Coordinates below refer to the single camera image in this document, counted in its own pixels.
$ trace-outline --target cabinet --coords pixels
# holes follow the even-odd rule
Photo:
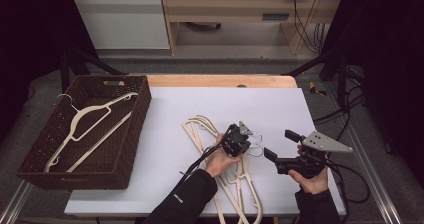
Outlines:
[[[97,50],[169,49],[161,0],[75,0]]]
[[[298,23],[294,26],[294,0],[163,0],[171,51],[175,51],[181,22],[278,22],[297,54],[305,35]],[[339,1],[296,1],[296,11],[303,25],[331,23]]]

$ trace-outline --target white cabinet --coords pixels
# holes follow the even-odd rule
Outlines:
[[[169,49],[161,0],[75,0],[96,49]]]

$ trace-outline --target human hand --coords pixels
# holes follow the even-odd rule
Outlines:
[[[301,146],[298,146],[298,153],[302,155]],[[305,193],[313,195],[324,192],[328,189],[328,171],[325,167],[318,176],[311,179],[304,178],[300,173],[295,170],[289,170],[289,175],[303,188]]]
[[[216,137],[215,144],[218,144],[218,142],[222,139],[222,136],[223,134],[219,134]],[[207,171],[213,178],[215,178],[221,175],[221,173],[227,170],[227,168],[232,164],[239,161],[241,161],[241,155],[237,157],[231,157],[224,151],[224,149],[222,149],[222,147],[220,147],[216,151],[212,152],[212,154],[208,157],[205,171]]]

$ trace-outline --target black sleeve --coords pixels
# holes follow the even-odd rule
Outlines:
[[[330,190],[312,195],[300,190],[295,194],[300,211],[298,224],[340,224]]]
[[[199,169],[174,193],[167,196],[143,224],[195,223],[217,191],[215,179]]]

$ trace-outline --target metal bracket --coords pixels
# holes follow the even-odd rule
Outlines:
[[[353,151],[352,147],[345,146],[344,144],[317,131],[312,132],[308,137],[306,137],[302,141],[302,144],[312,149],[325,152]]]

